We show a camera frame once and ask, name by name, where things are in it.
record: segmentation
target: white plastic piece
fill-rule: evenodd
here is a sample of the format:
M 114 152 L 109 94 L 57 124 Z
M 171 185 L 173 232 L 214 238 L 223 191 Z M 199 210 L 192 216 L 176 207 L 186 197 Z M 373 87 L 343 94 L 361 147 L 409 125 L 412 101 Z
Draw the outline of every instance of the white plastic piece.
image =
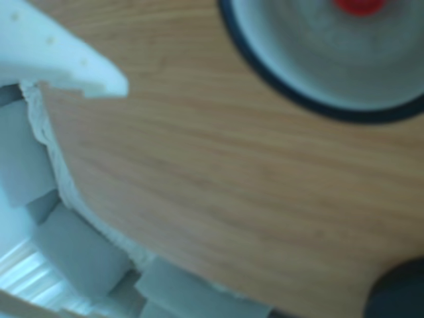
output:
M 24 0 L 0 0 L 0 83 L 47 81 L 86 97 L 125 97 L 128 79 L 108 59 Z

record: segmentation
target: white bowl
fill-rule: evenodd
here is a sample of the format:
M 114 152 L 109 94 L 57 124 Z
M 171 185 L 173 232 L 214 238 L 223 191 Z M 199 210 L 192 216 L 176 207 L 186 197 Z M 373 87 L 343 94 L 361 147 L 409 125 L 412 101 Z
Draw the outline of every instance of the white bowl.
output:
M 326 115 L 394 121 L 424 109 L 424 1 L 354 17 L 333 0 L 220 0 L 234 41 L 284 95 Z

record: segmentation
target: dark round object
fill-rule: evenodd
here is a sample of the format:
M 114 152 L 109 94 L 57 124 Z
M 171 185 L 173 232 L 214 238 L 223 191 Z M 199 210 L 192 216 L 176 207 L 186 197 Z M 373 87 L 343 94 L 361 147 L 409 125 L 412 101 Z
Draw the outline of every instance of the dark round object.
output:
M 372 288 L 365 318 L 424 317 L 424 259 L 403 264 Z
M 272 86 L 276 91 L 294 103 L 332 119 L 360 124 L 392 123 L 419 115 L 424 111 L 424 95 L 407 103 L 381 111 L 351 111 L 316 101 L 302 94 L 302 92 L 295 90 L 276 76 L 272 70 L 267 68 L 260 57 L 255 54 L 255 51 L 250 47 L 237 23 L 231 4 L 232 0 L 217 1 L 225 26 L 244 59 L 268 85 Z

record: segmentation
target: black bowl rim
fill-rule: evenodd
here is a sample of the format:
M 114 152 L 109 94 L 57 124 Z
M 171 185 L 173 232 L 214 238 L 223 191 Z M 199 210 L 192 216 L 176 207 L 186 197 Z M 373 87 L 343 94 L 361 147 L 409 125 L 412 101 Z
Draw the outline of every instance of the black bowl rim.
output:
M 233 6 L 231 5 L 232 0 L 217 1 L 228 33 L 230 34 L 235 46 L 238 48 L 238 51 L 242 54 L 250 67 L 256 71 L 256 73 L 266 83 L 268 83 L 268 85 L 298 105 L 332 119 L 360 124 L 392 123 L 408 119 L 424 111 L 424 95 L 419 96 L 413 101 L 381 111 L 343 110 L 304 96 L 301 92 L 291 88 L 287 83 L 275 76 L 274 73 L 272 73 L 271 70 L 269 70 L 261 59 L 254 53 L 237 24 Z

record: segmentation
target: wooden table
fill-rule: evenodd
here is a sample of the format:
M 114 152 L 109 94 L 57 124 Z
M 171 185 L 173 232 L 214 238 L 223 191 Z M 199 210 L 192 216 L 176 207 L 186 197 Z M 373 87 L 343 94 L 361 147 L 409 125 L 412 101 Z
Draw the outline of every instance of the wooden table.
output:
M 126 100 L 47 91 L 92 209 L 176 264 L 306 318 L 359 318 L 424 254 L 424 116 L 337 123 L 242 61 L 214 0 L 32 0 L 114 60 Z

